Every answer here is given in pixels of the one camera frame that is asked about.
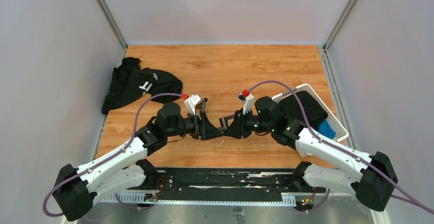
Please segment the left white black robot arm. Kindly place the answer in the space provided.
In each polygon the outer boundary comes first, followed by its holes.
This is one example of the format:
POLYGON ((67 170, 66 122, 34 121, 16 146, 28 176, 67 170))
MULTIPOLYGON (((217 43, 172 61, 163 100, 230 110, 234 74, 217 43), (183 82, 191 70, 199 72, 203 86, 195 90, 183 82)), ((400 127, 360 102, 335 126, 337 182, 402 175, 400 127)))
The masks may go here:
POLYGON ((178 104, 165 103, 156 116, 119 147, 78 167, 63 166, 51 192, 61 214, 68 221, 75 221, 107 196, 137 186, 152 189, 157 175, 148 169, 146 158, 167 145, 169 137, 189 134, 203 141, 221 137, 228 124, 224 120, 220 127, 210 123, 204 109, 206 101, 200 102, 198 115, 188 114, 186 118, 181 116, 178 104))

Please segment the grey faucet with lever handle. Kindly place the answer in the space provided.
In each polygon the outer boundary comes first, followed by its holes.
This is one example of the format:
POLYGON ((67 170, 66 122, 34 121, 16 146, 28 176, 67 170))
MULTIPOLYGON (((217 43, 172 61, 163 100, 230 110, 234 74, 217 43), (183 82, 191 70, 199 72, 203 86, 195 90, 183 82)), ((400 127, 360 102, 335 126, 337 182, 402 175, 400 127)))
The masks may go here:
POLYGON ((200 111, 205 111, 206 110, 206 103, 208 101, 208 98, 204 98, 200 104, 199 104, 199 109, 200 111))

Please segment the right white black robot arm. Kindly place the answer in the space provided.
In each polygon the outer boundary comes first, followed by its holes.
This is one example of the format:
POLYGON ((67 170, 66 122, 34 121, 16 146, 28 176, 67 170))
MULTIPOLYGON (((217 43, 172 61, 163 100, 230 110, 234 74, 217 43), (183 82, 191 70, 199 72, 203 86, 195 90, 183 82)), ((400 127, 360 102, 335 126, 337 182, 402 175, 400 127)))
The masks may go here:
POLYGON ((257 115, 242 108, 232 116, 233 122, 223 134, 243 139, 253 132, 268 132, 279 144, 317 156, 334 169, 301 162, 292 178, 296 190, 304 192, 310 187, 324 187, 354 195, 359 202, 375 211, 384 211, 398 182, 390 158, 382 153, 374 155, 346 147, 289 117, 270 97, 261 97, 254 104, 257 115))

